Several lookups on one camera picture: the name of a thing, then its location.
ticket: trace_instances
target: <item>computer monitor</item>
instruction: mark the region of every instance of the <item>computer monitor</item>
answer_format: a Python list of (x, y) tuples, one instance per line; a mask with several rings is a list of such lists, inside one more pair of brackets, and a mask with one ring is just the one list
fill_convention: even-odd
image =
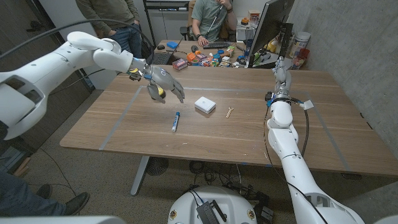
[[(256, 34), (249, 51), (249, 68), (253, 67), (254, 54), (262, 49), (274, 37), (276, 37), (282, 29), (285, 29), (285, 38), (283, 39), (281, 53), (286, 54), (287, 44), (289, 44), (290, 33), (293, 24), (286, 24), (290, 10), (292, 10), (294, 0), (271, 0), (266, 3), (262, 11)], [(257, 66), (256, 68), (272, 68), (275, 64), (268, 66)]]

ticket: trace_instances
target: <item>person's hand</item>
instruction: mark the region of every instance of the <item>person's hand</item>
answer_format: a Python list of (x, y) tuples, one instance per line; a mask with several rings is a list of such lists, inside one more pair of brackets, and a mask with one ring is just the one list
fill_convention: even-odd
[(200, 47), (203, 47), (204, 45), (208, 45), (209, 41), (206, 38), (204, 38), (203, 36), (200, 36), (198, 38), (198, 44)]
[(226, 10), (230, 10), (232, 8), (232, 4), (229, 0), (216, 0), (216, 2), (222, 4)]
[(111, 30), (111, 32), (108, 33), (108, 36), (112, 36), (112, 35), (115, 35), (115, 34), (116, 34), (116, 31), (115, 30)]

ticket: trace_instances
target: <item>green t-shirt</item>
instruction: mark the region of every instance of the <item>green t-shirt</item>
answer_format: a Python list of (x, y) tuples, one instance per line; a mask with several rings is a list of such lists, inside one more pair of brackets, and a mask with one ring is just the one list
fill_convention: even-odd
[[(196, 1), (192, 11), (192, 19), (197, 19), (200, 21), (199, 30), (202, 36), (206, 35), (220, 7), (221, 4), (217, 3), (215, 0)], [(223, 7), (217, 20), (213, 24), (213, 27), (211, 28), (207, 36), (208, 41), (215, 41), (218, 39), (218, 34), (220, 33), (220, 29), (221, 26), (223, 25), (226, 15), (227, 15), (226, 8)], [(196, 37), (193, 35), (192, 30), (191, 30), (191, 35), (195, 40), (197, 40)]]

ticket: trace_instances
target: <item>monitor stand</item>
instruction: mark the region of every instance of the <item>monitor stand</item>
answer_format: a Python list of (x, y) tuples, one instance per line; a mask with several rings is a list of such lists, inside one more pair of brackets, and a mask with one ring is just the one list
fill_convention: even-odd
[[(285, 58), (285, 56), (287, 54), (287, 49), (289, 48), (289, 39), (290, 39), (290, 36), (292, 35), (292, 29), (293, 29), (293, 24), (291, 24), (291, 23), (282, 23), (281, 24), (280, 31), (284, 33), (284, 37), (282, 39), (282, 43), (280, 46), (279, 55), (268, 52), (267, 54), (271, 54), (271, 58), (260, 63), (260, 65), (257, 65), (257, 66), (253, 65), (254, 55), (251, 55), (250, 59), (249, 59), (248, 67), (249, 68), (268, 68), (268, 69), (274, 68), (276, 60), (280, 56), (283, 56)], [(287, 58), (285, 62), (287, 62), (288, 60), (290, 60), (290, 65), (292, 65), (291, 59)]]

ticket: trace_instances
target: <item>blue marker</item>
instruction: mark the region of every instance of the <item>blue marker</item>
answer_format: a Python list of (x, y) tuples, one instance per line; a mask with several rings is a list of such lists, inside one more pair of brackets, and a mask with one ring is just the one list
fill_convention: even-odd
[(176, 128), (177, 128), (177, 123), (178, 123), (178, 118), (180, 117), (180, 112), (177, 112), (175, 114), (175, 119), (174, 119), (174, 123), (173, 123), (173, 128), (172, 131), (175, 132)]

